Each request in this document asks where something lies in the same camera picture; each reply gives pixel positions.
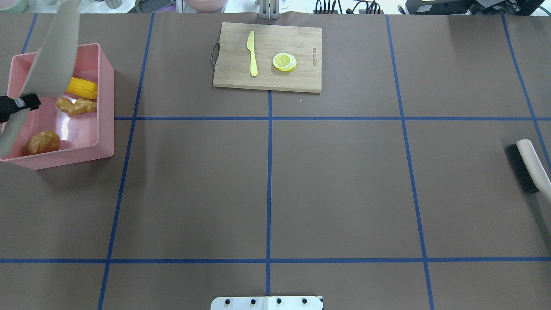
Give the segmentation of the brown toy potato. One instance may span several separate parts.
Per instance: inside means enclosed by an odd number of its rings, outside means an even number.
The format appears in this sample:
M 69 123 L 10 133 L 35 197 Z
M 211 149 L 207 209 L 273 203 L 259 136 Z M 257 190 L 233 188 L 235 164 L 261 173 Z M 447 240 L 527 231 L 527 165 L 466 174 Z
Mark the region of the brown toy potato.
M 23 156 L 43 154 L 59 150 L 60 137 L 57 133 L 45 130 L 33 135 L 22 149 Z

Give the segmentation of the yellow toy lemon slices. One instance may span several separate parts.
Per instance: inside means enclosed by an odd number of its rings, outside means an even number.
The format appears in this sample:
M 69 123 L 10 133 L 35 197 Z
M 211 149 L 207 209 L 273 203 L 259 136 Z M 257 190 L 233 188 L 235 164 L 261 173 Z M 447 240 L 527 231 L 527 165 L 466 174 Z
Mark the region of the yellow toy lemon slices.
M 291 72 L 297 66 L 297 59 L 289 53 L 278 53 L 274 55 L 273 66 L 282 72 Z

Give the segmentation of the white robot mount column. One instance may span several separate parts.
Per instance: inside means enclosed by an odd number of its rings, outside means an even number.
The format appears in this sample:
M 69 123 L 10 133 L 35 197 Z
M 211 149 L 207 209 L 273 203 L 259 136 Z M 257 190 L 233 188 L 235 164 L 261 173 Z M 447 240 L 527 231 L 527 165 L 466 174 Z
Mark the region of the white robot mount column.
M 245 296 L 218 297 L 210 304 L 211 310 L 323 310 L 324 302 L 318 296 Z

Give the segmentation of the pink plastic bin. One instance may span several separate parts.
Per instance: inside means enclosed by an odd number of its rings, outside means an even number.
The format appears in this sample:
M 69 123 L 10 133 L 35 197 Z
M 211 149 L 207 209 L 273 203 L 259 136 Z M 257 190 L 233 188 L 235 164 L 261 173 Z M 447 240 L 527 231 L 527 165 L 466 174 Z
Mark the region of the pink plastic bin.
M 98 85 L 97 110 L 69 116 L 57 108 L 57 97 L 41 97 L 40 107 L 26 116 L 11 153 L 2 162 L 39 170 L 114 155 L 114 69 L 98 43 L 77 47 L 75 62 L 74 76 Z M 59 135 L 59 149 L 23 155 L 31 137 L 45 130 Z

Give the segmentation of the pink bowl with ice cubes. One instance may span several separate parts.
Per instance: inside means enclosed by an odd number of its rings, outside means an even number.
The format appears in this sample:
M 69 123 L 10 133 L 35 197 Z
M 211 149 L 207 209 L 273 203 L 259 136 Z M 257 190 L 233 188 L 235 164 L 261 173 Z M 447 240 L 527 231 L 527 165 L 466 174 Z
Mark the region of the pink bowl with ice cubes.
M 197 12 L 215 12 L 226 5 L 226 0 L 183 0 L 186 6 Z

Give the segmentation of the tan toy ginger root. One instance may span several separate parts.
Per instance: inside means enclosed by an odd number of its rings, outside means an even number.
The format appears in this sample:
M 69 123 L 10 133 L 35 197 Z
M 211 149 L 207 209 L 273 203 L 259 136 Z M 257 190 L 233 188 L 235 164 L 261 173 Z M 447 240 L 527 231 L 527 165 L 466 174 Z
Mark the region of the tan toy ginger root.
M 79 98 L 75 102 L 72 102 L 69 98 L 59 97 L 56 100 L 56 106 L 61 112 L 69 116 L 96 112 L 98 110 L 97 103 L 86 98 Z

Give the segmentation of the wooden cutting board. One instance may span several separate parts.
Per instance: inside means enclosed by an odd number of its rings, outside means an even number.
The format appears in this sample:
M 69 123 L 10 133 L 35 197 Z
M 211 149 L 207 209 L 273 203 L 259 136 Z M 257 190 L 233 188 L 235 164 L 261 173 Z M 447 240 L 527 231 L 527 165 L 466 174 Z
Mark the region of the wooden cutting board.
M 250 76 L 248 35 L 254 30 L 258 75 Z M 213 86 L 243 90 L 275 90 L 321 93 L 322 29 L 305 26 L 222 23 L 218 58 L 214 63 Z M 297 59 L 291 72 L 273 64 L 278 53 Z

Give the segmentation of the beige hand brush black bristles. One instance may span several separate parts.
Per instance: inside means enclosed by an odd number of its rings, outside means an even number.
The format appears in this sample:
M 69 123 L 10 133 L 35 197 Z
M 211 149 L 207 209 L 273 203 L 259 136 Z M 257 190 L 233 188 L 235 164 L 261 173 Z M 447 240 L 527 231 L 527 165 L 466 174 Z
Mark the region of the beige hand brush black bristles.
M 505 147 L 505 153 L 516 180 L 525 195 L 541 193 L 551 202 L 550 179 L 537 155 L 532 141 L 521 139 Z

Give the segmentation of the yellow toy corn cob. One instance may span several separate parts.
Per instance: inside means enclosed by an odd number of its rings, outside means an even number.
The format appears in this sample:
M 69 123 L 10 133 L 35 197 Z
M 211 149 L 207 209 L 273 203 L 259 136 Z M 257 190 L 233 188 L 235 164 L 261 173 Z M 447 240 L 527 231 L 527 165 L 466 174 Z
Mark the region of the yellow toy corn cob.
M 86 79 L 71 77 L 65 92 L 85 99 L 97 99 L 98 85 Z

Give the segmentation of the yellow plastic toy knife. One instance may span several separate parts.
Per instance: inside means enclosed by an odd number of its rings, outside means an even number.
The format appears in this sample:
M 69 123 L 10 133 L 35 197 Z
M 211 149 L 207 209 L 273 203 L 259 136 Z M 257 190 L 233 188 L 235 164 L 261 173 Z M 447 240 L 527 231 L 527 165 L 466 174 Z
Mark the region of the yellow plastic toy knife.
M 249 72 L 250 76 L 256 77 L 258 75 L 258 67 L 257 67 L 257 61 L 256 61 L 256 55 L 255 55 L 255 31 L 250 31 L 246 43 L 246 47 L 250 54 L 250 60 L 249 60 Z

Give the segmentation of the beige plastic dustpan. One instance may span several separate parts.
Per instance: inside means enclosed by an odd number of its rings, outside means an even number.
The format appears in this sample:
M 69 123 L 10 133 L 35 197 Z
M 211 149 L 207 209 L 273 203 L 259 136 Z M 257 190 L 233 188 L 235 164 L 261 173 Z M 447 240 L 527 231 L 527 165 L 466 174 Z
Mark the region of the beige plastic dustpan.
M 73 76 L 77 41 L 80 28 L 79 0 L 61 3 L 47 33 L 45 41 L 36 53 L 30 71 L 18 98 L 36 94 L 38 97 L 57 97 L 65 93 Z M 10 116 L 1 131 L 0 151 L 4 157 L 11 153 L 15 140 L 25 123 L 28 109 Z

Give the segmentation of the aluminium frame post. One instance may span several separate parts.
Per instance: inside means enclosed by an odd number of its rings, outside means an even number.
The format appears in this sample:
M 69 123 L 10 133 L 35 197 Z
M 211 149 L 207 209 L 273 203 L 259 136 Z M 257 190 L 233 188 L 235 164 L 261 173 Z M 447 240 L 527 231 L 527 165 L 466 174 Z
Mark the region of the aluminium frame post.
M 256 0 L 256 4 L 259 6 L 259 18 L 260 19 L 279 19 L 281 16 L 280 0 Z

